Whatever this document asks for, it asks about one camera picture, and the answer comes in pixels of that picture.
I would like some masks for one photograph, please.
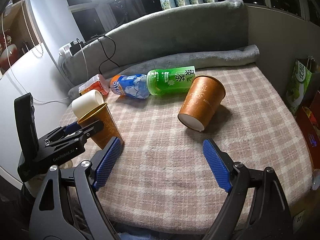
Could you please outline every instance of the white cylinder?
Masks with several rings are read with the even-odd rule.
[[[103,104],[103,98],[99,91],[90,90],[84,95],[72,101],[71,107],[73,113],[78,119],[84,116],[87,112]]]

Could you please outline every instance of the orange paper cup with gold pattern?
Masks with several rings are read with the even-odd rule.
[[[82,116],[78,124],[84,128],[87,125],[97,121],[101,120],[103,121],[103,130],[96,133],[94,136],[91,137],[91,139],[101,148],[103,149],[109,140],[116,136],[121,140],[121,144],[124,143],[124,140],[118,130],[118,127],[115,123],[115,121],[112,118],[112,115],[108,109],[107,103],[104,103],[100,106],[97,106],[96,108],[92,109],[90,112],[86,113],[84,116]]]
[[[226,96],[222,83],[207,75],[196,76],[178,114],[186,127],[202,132]]]

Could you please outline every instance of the white cord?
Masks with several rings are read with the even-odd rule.
[[[79,45],[80,45],[80,48],[81,48],[81,52],[82,52],[82,55],[83,55],[83,58],[84,58],[85,68],[87,69],[87,81],[88,81],[88,80],[89,80],[89,72],[88,72],[87,61],[86,61],[86,59],[85,59],[84,52],[83,52],[83,48],[82,48],[82,46],[81,46],[80,40],[77,39],[77,41],[79,42]]]
[[[10,63],[10,59],[9,59],[9,53],[8,53],[8,47],[7,47],[7,40],[5,38],[5,34],[4,34],[4,27],[3,27],[3,13],[1,14],[1,26],[2,26],[2,34],[3,34],[3,38],[4,38],[4,44],[5,44],[5,48],[7,50],[7,58],[8,58],[8,63],[9,63],[9,67],[10,67],[10,70],[11,70],[11,73],[12,75],[14,76],[15,80],[20,84],[20,86],[23,88],[23,90],[28,93],[28,91],[21,85],[21,83],[19,82],[19,80],[16,78],[16,76],[14,75],[13,73],[13,70],[11,68],[11,63]],[[63,99],[59,99],[59,100],[53,100],[53,101],[41,101],[41,100],[38,100],[38,99],[35,99],[33,98],[35,101],[38,101],[38,102],[41,102],[41,103],[52,103],[52,102],[58,102],[58,101],[62,101],[62,100],[65,100],[65,99],[68,99],[67,98],[63,98]]]
[[[32,50],[32,53],[33,53],[33,55],[35,55],[36,58],[41,58],[41,57],[43,56],[43,54],[44,54],[44,50],[43,50],[43,48],[42,48],[42,44],[40,43],[40,48],[41,48],[41,52],[40,52],[40,51],[38,50],[38,48],[36,47],[34,41],[33,41],[33,38],[32,38],[32,36],[31,36],[30,30],[29,30],[29,27],[28,27],[28,24],[27,24],[26,16],[25,16],[25,14],[24,14],[23,2],[21,2],[21,8],[22,8],[22,14],[23,14],[24,22],[26,23],[26,27],[27,27],[27,30],[28,30],[30,39],[31,39],[31,41],[32,41],[33,47],[36,48],[36,51],[38,51],[38,53],[39,53],[41,56],[40,56],[40,57],[37,56],[37,55],[34,53],[33,50]]]

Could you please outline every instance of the pink plaid fabric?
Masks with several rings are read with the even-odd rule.
[[[108,107],[125,141],[106,186],[98,192],[111,220],[164,232],[204,233],[227,196],[203,156],[206,138],[248,168],[273,167],[289,205],[308,192],[312,171],[303,135],[258,67],[201,69],[196,74],[217,78],[227,91],[204,132],[188,129],[177,119],[186,94],[145,100],[109,94]],[[75,120],[69,107],[60,125]],[[73,159],[74,166],[99,150],[91,139],[85,148]]]

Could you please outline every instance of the metal screw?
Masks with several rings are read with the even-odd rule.
[[[82,167],[88,167],[90,165],[90,162],[89,161],[83,161],[81,162],[81,166]]]
[[[51,167],[50,167],[50,171],[56,171],[57,170],[57,165],[52,165]]]
[[[241,162],[235,162],[235,166],[237,168],[242,168],[243,167],[243,164]]]
[[[274,169],[273,169],[273,168],[271,168],[271,167],[267,167],[267,172],[269,172],[269,173],[273,173],[273,172],[274,172]]]

